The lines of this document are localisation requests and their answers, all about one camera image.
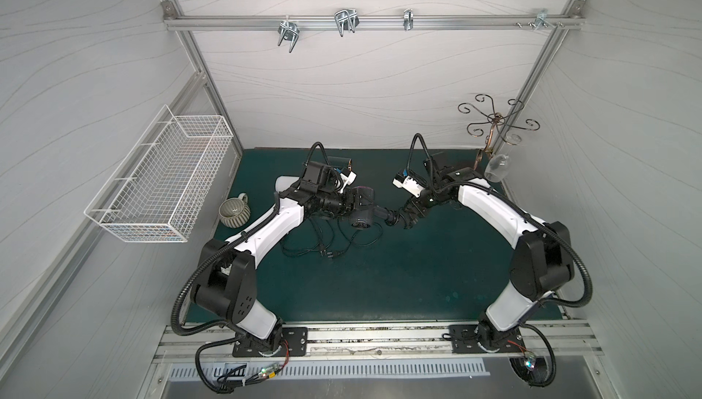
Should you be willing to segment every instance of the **black mounting plate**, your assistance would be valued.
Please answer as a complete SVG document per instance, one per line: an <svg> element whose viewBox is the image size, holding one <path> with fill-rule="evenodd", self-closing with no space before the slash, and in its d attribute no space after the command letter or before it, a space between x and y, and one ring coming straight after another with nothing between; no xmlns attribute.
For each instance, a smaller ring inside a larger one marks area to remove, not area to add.
<svg viewBox="0 0 702 399"><path fill-rule="evenodd" d="M478 339L473 338L475 336L475 328L477 326L477 324L451 324L449 326L449 333L452 336L452 353L490 353L478 345ZM514 341L520 346L524 346L524 341L522 340L522 335L520 335L518 328L515 329L507 339ZM504 347L500 348L500 350L494 353L521 352L522 351L520 351L518 347L507 343L504 345Z"/></svg>
<svg viewBox="0 0 702 399"><path fill-rule="evenodd" d="M307 327L287 327L283 325L283 339L288 342L290 356L305 356L307 352ZM250 339L243 338L234 343L232 356L235 358L281 357L285 356L285 346L281 344L272 355L261 355L251 348Z"/></svg>

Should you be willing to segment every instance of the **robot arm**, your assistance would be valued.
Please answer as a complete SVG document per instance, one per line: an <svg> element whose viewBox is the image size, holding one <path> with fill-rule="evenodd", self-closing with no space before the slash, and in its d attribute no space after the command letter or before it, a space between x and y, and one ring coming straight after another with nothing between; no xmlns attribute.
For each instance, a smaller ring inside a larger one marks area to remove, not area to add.
<svg viewBox="0 0 702 399"><path fill-rule="evenodd" d="M573 259L559 243L544 236L495 193L488 193L489 183L473 169L461 167L460 163L458 167L449 165L442 153L427 158L424 165L430 178L434 178L433 189L427 180L406 169L393 181L397 187L413 195L403 209L408 220L406 228L426 217L431 207L456 200L485 219L514 249L510 281L480 317L480 344L487 351L496 351L502 347L510 331L531 316L556 289L573 279ZM546 223L536 217L530 219L570 243L568 229L562 223Z"/></svg>
<svg viewBox="0 0 702 399"><path fill-rule="evenodd" d="M253 335L259 351L277 349L282 321L256 299L256 268L273 246L319 212L348 218L356 229L373 225L373 217L382 218L387 225L397 221L396 212L375 205L373 189L347 187L355 177L350 162L340 169L308 160L300 177L278 178L279 204L241 233L224 242L211 240L202 249L200 263L233 245L220 261L200 274L190 291L192 301L223 318L228 327Z"/></svg>

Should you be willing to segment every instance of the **ceramic mug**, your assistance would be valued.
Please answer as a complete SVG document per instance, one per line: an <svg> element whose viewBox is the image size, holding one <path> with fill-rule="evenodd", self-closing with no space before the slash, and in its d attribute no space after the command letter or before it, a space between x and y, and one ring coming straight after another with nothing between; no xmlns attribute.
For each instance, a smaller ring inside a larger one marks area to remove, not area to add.
<svg viewBox="0 0 702 399"><path fill-rule="evenodd" d="M251 217L249 196L241 193L236 198L230 198L222 203L219 209L220 221L229 228L243 226Z"/></svg>

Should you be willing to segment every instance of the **dark green mat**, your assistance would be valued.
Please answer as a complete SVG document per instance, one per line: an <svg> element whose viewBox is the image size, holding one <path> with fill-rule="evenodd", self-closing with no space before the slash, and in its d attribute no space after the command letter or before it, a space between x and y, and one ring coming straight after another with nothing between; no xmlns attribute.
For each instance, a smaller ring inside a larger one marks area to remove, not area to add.
<svg viewBox="0 0 702 399"><path fill-rule="evenodd" d="M400 208L409 194L392 185L395 174L407 162L407 150L328 150L329 156L352 158L358 175L354 186L375 189L375 201ZM449 161L473 159L475 151L446 150ZM249 194L251 220L273 205L275 179L297 176L306 149L246 150L230 197ZM423 156L415 151L413 169L424 173ZM313 159L321 160L319 150ZM383 226L374 245L351 247L337 258L311 252L291 258L276 245L258 271L258 299L285 321L372 321L475 319L507 284L512 249L484 219L454 204L434 207L428 218L411 230ZM321 222L329 239L329 226ZM352 228L342 222L346 233ZM215 237L224 240L239 232L219 225ZM375 236L369 228L356 237L364 243ZM309 222L294 229L288 248L312 247L316 243ZM333 249L346 240L338 232ZM554 305L539 310L539 319L559 319ZM188 321L211 320L212 314L192 306Z"/></svg>

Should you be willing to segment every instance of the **white wire basket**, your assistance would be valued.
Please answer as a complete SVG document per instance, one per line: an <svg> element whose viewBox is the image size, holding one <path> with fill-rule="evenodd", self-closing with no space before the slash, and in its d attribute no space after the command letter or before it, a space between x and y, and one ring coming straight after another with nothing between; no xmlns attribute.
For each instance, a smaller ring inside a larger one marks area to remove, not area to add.
<svg viewBox="0 0 702 399"><path fill-rule="evenodd" d="M163 109L84 212L124 242L187 242L233 137L220 115Z"/></svg>

